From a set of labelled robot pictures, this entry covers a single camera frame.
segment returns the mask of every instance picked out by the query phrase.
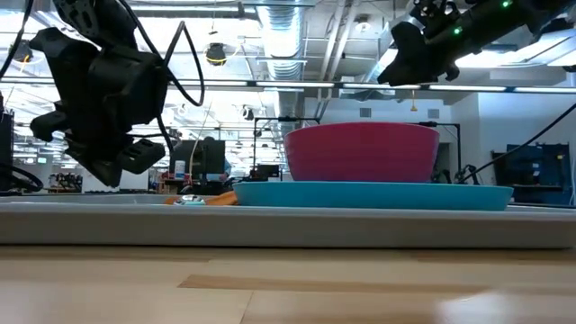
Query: ceiling light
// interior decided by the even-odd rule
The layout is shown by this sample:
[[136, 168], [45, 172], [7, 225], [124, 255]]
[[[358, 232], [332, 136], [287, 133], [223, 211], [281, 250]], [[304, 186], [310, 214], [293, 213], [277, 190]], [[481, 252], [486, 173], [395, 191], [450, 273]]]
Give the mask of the ceiling light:
[[550, 67], [571, 67], [576, 65], [576, 50], [548, 63]]
[[54, 85], [54, 79], [45, 76], [35, 76], [35, 77], [5, 76], [2, 78], [1, 83], [25, 84], [25, 85]]
[[576, 88], [569, 87], [538, 87], [538, 86], [519, 86], [514, 89], [517, 93], [525, 94], [576, 94]]
[[342, 85], [344, 88], [349, 89], [382, 89], [382, 90], [418, 90], [420, 89], [420, 85], [398, 85], [398, 86], [390, 86], [390, 85], [376, 85], [376, 84], [360, 84], [360, 83], [346, 83]]
[[567, 33], [557, 31], [545, 34], [542, 38], [534, 44], [530, 44], [515, 52], [507, 53], [509, 63], [534, 63], [534, 59], [548, 50], [558, 49], [560, 43], [569, 38]]
[[478, 54], [468, 54], [456, 60], [459, 68], [497, 68], [510, 62], [507, 53], [483, 50]]
[[[181, 80], [180, 84], [182, 86], [199, 86], [200, 80]], [[247, 86], [246, 81], [229, 81], [229, 80], [206, 80], [204, 81], [205, 86]]]
[[14, 158], [36, 158], [36, 154], [33, 153], [14, 153]]
[[428, 89], [438, 91], [504, 92], [506, 87], [484, 85], [431, 85]]
[[[210, 12], [223, 12], [223, 11], [229, 11], [230, 9], [228, 7], [218, 7], [216, 5], [214, 6], [199, 6], [199, 5], [133, 5], [132, 9], [134, 10], [138, 10], [138, 11], [151, 11], [151, 12], [162, 12], [162, 11], [169, 11], [169, 12], [174, 12], [174, 11], [180, 11], [180, 12], [194, 12], [194, 11], [210, 11]], [[245, 9], [246, 13], [254, 13], [256, 10], [254, 10], [251, 7], [246, 7]]]
[[256, 86], [274, 86], [274, 87], [312, 87], [312, 88], [331, 88], [333, 82], [281, 82], [281, 81], [258, 81]]
[[367, 32], [370, 31], [370, 23], [369, 22], [360, 22], [356, 27], [357, 32]]
[[62, 151], [62, 150], [64, 150], [64, 147], [58, 148], [58, 147], [54, 147], [54, 146], [44, 146], [44, 147], [42, 147], [42, 149], [49, 150], [49, 151]]

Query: red bowl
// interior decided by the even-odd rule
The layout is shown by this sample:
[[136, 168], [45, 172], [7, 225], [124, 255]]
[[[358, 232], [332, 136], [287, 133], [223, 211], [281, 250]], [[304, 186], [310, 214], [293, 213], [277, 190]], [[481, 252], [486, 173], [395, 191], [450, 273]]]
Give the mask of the red bowl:
[[440, 135], [395, 122], [347, 122], [299, 129], [284, 138], [296, 181], [428, 182]]

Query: wooden surface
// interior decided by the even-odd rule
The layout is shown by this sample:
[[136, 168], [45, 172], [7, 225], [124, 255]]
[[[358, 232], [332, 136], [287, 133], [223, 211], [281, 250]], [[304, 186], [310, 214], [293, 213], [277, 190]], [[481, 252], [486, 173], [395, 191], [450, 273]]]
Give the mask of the wooden surface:
[[576, 323], [576, 255], [0, 247], [0, 323]]

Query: ventilation duct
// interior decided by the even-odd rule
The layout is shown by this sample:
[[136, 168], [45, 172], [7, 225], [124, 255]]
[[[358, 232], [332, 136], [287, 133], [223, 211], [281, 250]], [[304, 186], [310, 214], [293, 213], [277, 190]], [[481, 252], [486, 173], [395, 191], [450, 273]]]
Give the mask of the ventilation duct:
[[[391, 63], [389, 56], [385, 55], [386, 51], [390, 48], [392, 43], [394, 42], [394, 38], [392, 37], [392, 27], [397, 25], [400, 22], [411, 22], [418, 25], [418, 22], [414, 18], [412, 18], [407, 13], [404, 14], [402, 17], [397, 18], [393, 22], [387, 22], [384, 25], [384, 29], [380, 34], [380, 38], [378, 39], [378, 50], [380, 52], [380, 59], [378, 62], [370, 69], [370, 71], [363, 75], [355, 77], [354, 82], [361, 82], [361, 83], [378, 83], [378, 76], [384, 71], [386, 67]], [[394, 96], [394, 91], [384, 91], [384, 90], [359, 90], [353, 93], [340, 93], [341, 99], [355, 99], [360, 102], [364, 102], [366, 100], [383, 100], [383, 99], [392, 99]]]
[[138, 17], [258, 20], [256, 9], [245, 8], [242, 3], [237, 6], [136, 4], [131, 8]]
[[[267, 62], [273, 80], [302, 80], [302, 63], [294, 61], [302, 54], [302, 25], [304, 9], [291, 6], [259, 6], [256, 9], [262, 23], [265, 54], [273, 58]], [[278, 91], [275, 107], [278, 116], [301, 117], [304, 111], [304, 92]], [[285, 135], [293, 124], [280, 124]]]

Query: computer monitor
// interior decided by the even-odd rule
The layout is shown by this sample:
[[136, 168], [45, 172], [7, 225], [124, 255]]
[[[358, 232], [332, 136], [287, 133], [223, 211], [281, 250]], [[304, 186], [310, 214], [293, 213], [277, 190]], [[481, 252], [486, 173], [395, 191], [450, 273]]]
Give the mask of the computer monitor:
[[258, 165], [256, 167], [256, 173], [263, 178], [269, 177], [279, 177], [280, 176], [280, 166], [279, 165]]
[[[183, 140], [174, 148], [170, 155], [169, 172], [175, 172], [175, 163], [178, 160], [185, 162], [185, 172], [190, 169], [190, 155], [194, 149], [195, 140]], [[196, 146], [193, 156], [193, 169], [195, 175], [223, 174], [225, 172], [226, 141], [224, 140], [201, 140]]]

